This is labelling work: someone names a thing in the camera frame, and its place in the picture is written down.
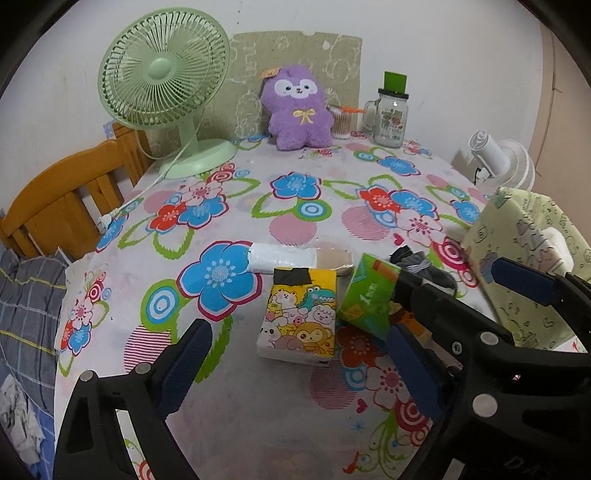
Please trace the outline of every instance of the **blue flower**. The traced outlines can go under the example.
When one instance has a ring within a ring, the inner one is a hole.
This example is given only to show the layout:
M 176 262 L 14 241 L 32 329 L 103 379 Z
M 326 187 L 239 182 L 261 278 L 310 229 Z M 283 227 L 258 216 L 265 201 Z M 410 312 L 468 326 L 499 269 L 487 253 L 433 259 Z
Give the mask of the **blue flower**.
M 248 271 L 249 242 L 214 242 L 198 262 L 178 276 L 178 289 L 184 297 L 196 298 L 197 307 L 208 319 L 218 322 L 237 307 L 257 298 L 262 278 Z
M 97 253 L 102 252 L 105 248 L 109 246 L 109 244 L 113 240 L 115 240 L 115 238 L 117 238 L 121 234 L 121 232 L 123 231 L 123 226 L 128 218 L 129 215 L 123 215 L 117 218 L 117 220 L 113 220 L 111 222 L 109 228 L 107 229 L 103 237 L 99 240 L 99 243 L 96 246 Z
M 213 217 L 219 217 L 229 210 L 224 195 L 218 195 L 212 199 L 205 199 L 201 205 L 187 207 L 187 209 L 178 216 L 179 225 L 187 225 L 195 230 L 203 228 Z
M 456 209 L 458 217 L 465 222 L 468 222 L 470 225 L 478 220 L 480 211 L 472 202 L 468 202 L 468 200 L 462 200 L 461 202 L 452 200 L 451 204 L 452 207 Z
M 82 325 L 80 330 L 74 330 L 68 340 L 68 348 L 72 350 L 74 356 L 82 351 L 82 349 L 90 343 L 90 329 L 92 324 Z
M 403 208 L 414 210 L 421 215 L 437 219 L 437 207 L 431 200 L 418 196 L 410 190 L 398 190 L 390 194 L 390 198 Z
M 271 182 L 273 195 L 279 199 L 316 200 L 320 197 L 318 179 L 304 173 L 291 172 Z
M 414 163 L 409 162 L 408 160 L 403 160 L 402 158 L 386 157 L 382 160 L 378 160 L 378 163 L 383 167 L 389 168 L 394 173 L 402 175 L 403 177 L 421 174 L 421 172 L 419 172 L 414 166 Z

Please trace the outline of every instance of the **green electric fan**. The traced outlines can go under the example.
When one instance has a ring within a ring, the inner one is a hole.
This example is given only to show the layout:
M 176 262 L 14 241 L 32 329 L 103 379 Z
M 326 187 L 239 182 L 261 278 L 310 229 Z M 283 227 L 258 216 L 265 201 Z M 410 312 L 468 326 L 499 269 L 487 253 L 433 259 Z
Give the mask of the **green electric fan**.
M 168 179 L 211 170 L 230 160 L 227 140 L 197 141 L 194 117 L 228 72 L 228 36 L 212 17 L 191 8 L 156 10 L 121 32 L 99 72 L 100 99 L 118 122 L 140 130 L 177 126 L 180 155 L 163 161 Z

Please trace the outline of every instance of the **cartoon monkey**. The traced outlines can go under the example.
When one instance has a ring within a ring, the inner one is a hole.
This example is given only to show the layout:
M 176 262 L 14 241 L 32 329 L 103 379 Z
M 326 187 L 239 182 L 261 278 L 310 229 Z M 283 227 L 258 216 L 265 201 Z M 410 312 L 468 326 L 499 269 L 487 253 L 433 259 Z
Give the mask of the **cartoon monkey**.
M 332 336 L 330 329 L 316 322 L 304 322 L 291 334 L 304 344 L 304 350 L 326 354 L 325 343 Z

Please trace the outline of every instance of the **light green box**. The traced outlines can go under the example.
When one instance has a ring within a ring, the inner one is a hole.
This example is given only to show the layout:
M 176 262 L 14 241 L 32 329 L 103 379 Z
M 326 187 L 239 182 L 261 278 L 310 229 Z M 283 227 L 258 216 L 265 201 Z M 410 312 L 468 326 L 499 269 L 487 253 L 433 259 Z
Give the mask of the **light green box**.
M 399 276 L 400 268 L 396 265 L 363 254 L 337 318 L 386 340 L 390 330 L 390 298 Z

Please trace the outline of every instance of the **yellow bow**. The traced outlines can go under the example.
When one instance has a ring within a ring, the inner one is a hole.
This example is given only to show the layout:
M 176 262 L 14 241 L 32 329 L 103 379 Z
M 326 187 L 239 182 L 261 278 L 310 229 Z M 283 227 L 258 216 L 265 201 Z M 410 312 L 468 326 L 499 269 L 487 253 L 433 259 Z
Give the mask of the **yellow bow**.
M 316 110 L 314 110 L 313 108 L 308 108 L 308 110 L 295 110 L 294 111 L 294 116 L 301 117 L 301 122 L 300 125 L 303 124 L 304 122 L 308 122 L 309 124 L 313 124 L 314 122 L 312 121 L 312 119 L 310 118 L 312 115 L 316 114 Z

